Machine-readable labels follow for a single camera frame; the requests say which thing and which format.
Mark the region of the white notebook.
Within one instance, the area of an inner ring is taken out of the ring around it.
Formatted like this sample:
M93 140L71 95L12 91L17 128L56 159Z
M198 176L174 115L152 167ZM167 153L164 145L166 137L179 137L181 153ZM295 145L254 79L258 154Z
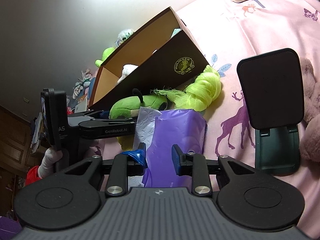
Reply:
M82 98L75 106L74 113L80 113L87 111L87 97Z

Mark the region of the yellow fluffy cloth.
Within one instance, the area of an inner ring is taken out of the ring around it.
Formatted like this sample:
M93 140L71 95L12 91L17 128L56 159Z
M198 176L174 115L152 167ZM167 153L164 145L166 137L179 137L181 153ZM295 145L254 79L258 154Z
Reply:
M118 142L123 151L131 151L133 149L134 135L118 137Z

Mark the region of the light blue wipes pack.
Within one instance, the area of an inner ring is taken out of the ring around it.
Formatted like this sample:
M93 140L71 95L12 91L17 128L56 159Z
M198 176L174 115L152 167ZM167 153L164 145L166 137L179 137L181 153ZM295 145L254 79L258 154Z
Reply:
M172 32L171 38L174 37L174 36L175 36L177 33L179 33L180 31L181 31L180 28L174 29L173 32Z

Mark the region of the pink plush bunny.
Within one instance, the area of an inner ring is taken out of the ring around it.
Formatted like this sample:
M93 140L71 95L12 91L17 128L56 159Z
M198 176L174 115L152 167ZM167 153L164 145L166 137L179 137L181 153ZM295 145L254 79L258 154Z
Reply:
M319 163L319 80L309 59L301 59L306 128L299 143L302 158Z

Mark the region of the green spotted plush toy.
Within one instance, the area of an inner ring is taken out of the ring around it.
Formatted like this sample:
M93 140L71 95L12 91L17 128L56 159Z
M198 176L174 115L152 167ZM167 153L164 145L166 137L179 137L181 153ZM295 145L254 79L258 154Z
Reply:
M168 101L163 95L151 93L142 95L138 89L132 90L133 96L120 99L110 109L110 119L135 118L139 115L141 107L151 108L158 111L167 109Z

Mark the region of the dark brown cardboard box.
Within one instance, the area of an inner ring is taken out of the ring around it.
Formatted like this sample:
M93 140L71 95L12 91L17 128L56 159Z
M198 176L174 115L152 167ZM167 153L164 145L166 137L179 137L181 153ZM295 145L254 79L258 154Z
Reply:
M171 38L174 29L181 31ZM123 66L137 65L117 83ZM101 64L89 109L109 110L120 99L138 89L143 95L155 89L173 89L198 76L208 65L204 55L171 7L134 32Z

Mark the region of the blue glasses case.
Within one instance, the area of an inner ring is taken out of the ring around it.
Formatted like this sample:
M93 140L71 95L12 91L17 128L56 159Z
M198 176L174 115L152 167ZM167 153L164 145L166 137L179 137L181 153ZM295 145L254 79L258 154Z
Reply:
M91 98L91 95L92 95L92 92L93 92L93 88L94 88L95 80L96 80L96 77L93 77L93 78L91 79L90 84L89 84L88 94L87 94L88 100L90 100L90 98Z

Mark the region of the pink deer print bedsheet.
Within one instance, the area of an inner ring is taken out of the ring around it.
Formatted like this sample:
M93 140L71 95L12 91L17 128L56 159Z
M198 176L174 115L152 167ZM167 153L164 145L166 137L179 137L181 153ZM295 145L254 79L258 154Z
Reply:
M293 87L274 88L293 73L287 54L319 67L319 21L305 15L316 0L196 0L180 11L166 8L101 59L89 108L127 112L137 89L169 109L204 114L201 132L174 135L157 129L168 145L202 139L201 152L255 160L260 129L300 120ZM267 80L272 95L259 90Z

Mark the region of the purple tissue pack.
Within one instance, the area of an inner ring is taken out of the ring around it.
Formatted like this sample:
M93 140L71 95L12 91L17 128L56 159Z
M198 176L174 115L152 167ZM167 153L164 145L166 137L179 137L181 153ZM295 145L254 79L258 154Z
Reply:
M203 153L207 123L193 109L158 111L142 107L137 118L133 148L146 144L148 169L143 176L128 178L131 187L191 188L189 176L177 176L172 162L171 148L177 144L187 153Z

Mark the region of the green yellow plush toy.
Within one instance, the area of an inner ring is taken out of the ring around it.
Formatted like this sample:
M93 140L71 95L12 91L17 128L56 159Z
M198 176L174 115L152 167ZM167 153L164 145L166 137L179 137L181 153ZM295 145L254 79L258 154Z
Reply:
M97 59L95 61L95 65L99 68L101 64L115 51L115 48L113 47L108 47L106 48L101 56L101 59Z

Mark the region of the black phone stand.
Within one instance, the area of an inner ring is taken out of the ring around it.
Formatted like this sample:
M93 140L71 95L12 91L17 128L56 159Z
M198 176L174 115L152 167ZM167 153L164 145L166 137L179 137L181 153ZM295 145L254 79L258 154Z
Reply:
M255 130L255 168L276 176L300 166L298 124L304 117L300 61L291 48L241 60L237 74Z

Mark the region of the white fluffy towel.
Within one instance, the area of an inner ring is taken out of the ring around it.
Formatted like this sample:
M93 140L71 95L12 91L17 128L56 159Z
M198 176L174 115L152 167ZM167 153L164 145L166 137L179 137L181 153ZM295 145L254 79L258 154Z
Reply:
M136 68L138 68L137 65L134 64L126 64L123 66L123 70L121 72L121 77L118 79L117 83L120 83L123 81L128 75L130 75Z

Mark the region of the white fluffy plush toy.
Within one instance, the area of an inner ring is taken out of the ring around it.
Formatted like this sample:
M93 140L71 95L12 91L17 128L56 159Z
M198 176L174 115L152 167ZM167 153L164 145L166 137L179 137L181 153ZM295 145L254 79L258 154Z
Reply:
M123 42L125 42L135 31L133 29L122 30L117 37L115 42L116 47L119 47Z

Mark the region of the neon green knotted scarf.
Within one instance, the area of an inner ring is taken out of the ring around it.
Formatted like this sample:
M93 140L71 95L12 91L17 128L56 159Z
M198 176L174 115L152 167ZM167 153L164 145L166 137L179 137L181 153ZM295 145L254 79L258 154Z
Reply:
M155 89L154 93L165 96L175 109L206 110L221 93L220 74L210 65L189 84L184 91L177 89Z

